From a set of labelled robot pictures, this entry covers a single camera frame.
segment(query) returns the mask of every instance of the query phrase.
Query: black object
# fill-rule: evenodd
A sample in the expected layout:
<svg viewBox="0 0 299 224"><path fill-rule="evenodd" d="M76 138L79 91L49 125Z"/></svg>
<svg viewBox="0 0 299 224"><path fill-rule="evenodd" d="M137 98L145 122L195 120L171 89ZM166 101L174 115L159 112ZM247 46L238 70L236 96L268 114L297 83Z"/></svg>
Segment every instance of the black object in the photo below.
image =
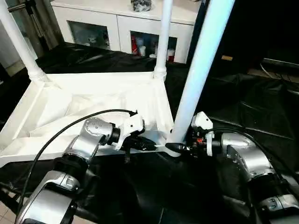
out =
<svg viewBox="0 0 299 224"><path fill-rule="evenodd" d="M63 155L56 158L54 163L54 170L69 174L82 184L88 168L85 160L75 155Z"/></svg>
<svg viewBox="0 0 299 224"><path fill-rule="evenodd" d="M165 147L176 153L183 153L186 150L186 145L183 143L166 143Z"/></svg>
<svg viewBox="0 0 299 224"><path fill-rule="evenodd" d="M107 142L108 145L111 145L113 142L118 142L118 139L120 138L120 134L121 134L121 130L115 127L115 124L112 125L113 125L112 134L109 141Z"/></svg>
<svg viewBox="0 0 299 224"><path fill-rule="evenodd" d="M127 137L124 144L141 151L155 151L157 149L154 141L142 136Z"/></svg>
<svg viewBox="0 0 299 224"><path fill-rule="evenodd" d="M9 74L6 72L5 68L2 66L2 64L0 64L0 82L3 81L7 81L10 79Z"/></svg>
<svg viewBox="0 0 299 224"><path fill-rule="evenodd" d="M192 39L190 42L189 52L188 52L188 56L187 56L187 64L191 64L191 62L192 62L195 48L196 48L198 38L199 38L199 35L201 32L201 28L202 28L202 25L205 20L208 4L209 4L209 0L207 0L206 2L202 1L200 4L199 11L197 13L197 17L196 17L195 24L194 24Z"/></svg>
<svg viewBox="0 0 299 224"><path fill-rule="evenodd" d="M76 213L76 209L77 209L77 204L72 201L71 204L69 205L64 217L62 218L62 221L60 224L72 224L74 215Z"/></svg>
<svg viewBox="0 0 299 224"><path fill-rule="evenodd" d="M278 178L277 175L267 174L254 178L248 182L250 191L251 202L255 205L256 210L263 220L263 223L269 223L269 220L273 220L280 217L299 215L297 208L286 208L278 211L269 212L269 208L260 205L260 202L270 198L276 198L277 196L289 195L292 192L289 191L289 183L285 179Z"/></svg>
<svg viewBox="0 0 299 224"><path fill-rule="evenodd" d="M0 201L3 202L14 214L18 211L19 203L0 189Z"/></svg>

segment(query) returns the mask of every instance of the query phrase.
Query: cabinet glass door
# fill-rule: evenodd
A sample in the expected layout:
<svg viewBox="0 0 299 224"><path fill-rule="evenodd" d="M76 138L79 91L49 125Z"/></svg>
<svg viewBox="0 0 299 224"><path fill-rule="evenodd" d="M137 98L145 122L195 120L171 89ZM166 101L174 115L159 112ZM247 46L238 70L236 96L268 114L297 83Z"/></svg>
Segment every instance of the cabinet glass door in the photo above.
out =
<svg viewBox="0 0 299 224"><path fill-rule="evenodd" d="M121 49L116 15L65 7L53 10L65 42Z"/></svg>
<svg viewBox="0 0 299 224"><path fill-rule="evenodd" d="M75 21L68 23L75 43L110 50L106 26Z"/></svg>
<svg viewBox="0 0 299 224"><path fill-rule="evenodd" d="M136 31L130 31L130 33L132 54L154 58L157 57L159 35ZM177 38L169 37L167 51L168 61L174 61L176 45Z"/></svg>
<svg viewBox="0 0 299 224"><path fill-rule="evenodd" d="M117 16L121 51L156 57L161 22L142 18ZM186 63L193 26L171 23L168 42L169 61Z"/></svg>

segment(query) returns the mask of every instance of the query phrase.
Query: bottle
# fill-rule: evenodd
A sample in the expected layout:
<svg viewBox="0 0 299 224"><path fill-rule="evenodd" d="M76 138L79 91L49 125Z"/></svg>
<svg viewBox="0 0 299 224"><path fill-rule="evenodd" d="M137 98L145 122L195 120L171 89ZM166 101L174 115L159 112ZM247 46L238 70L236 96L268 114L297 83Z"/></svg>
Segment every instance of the bottle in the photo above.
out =
<svg viewBox="0 0 299 224"><path fill-rule="evenodd" d="M145 49L146 49L145 46L139 47L139 53L140 53L141 56L145 56Z"/></svg>
<svg viewBox="0 0 299 224"><path fill-rule="evenodd" d="M175 54L175 50L174 49L168 49L167 50L167 60L169 62L173 62L174 61L174 54Z"/></svg>
<svg viewBox="0 0 299 224"><path fill-rule="evenodd" d="M132 54L133 55L138 55L138 47L136 43L136 38L135 36L131 36L131 42L132 42Z"/></svg>

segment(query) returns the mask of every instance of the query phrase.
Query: red bottle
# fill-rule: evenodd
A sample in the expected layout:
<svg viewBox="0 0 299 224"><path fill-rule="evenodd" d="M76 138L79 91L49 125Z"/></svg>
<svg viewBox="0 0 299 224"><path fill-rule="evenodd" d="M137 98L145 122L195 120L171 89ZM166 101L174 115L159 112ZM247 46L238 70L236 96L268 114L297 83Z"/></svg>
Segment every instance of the red bottle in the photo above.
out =
<svg viewBox="0 0 299 224"><path fill-rule="evenodd" d="M135 36L131 36L131 42L132 42L132 54L138 55L138 47L137 47Z"/></svg>

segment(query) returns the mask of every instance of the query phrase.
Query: white cabinet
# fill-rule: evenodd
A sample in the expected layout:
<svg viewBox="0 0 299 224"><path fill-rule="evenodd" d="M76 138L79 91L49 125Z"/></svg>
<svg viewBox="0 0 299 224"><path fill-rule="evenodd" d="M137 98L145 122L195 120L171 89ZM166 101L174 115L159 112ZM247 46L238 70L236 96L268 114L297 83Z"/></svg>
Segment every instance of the white cabinet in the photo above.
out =
<svg viewBox="0 0 299 224"><path fill-rule="evenodd" d="M130 0L55 0L51 2L66 42L132 53L133 41L154 55L160 33L163 0L152 0L147 12L133 12ZM186 63L200 2L174 0L169 49L174 61Z"/></svg>
<svg viewBox="0 0 299 224"><path fill-rule="evenodd" d="M64 41L121 50L116 15L53 7Z"/></svg>
<svg viewBox="0 0 299 224"><path fill-rule="evenodd" d="M160 21L147 20L141 18L134 18L128 16L117 16L118 30L121 42L121 51L126 53L132 53L131 36L139 35L139 33L153 34L150 42L156 41L160 33ZM170 40L169 49L175 49L174 61L180 63L186 63L189 46L191 42L193 32L193 26L171 23L170 26ZM143 39L149 39L146 35L143 35Z"/></svg>

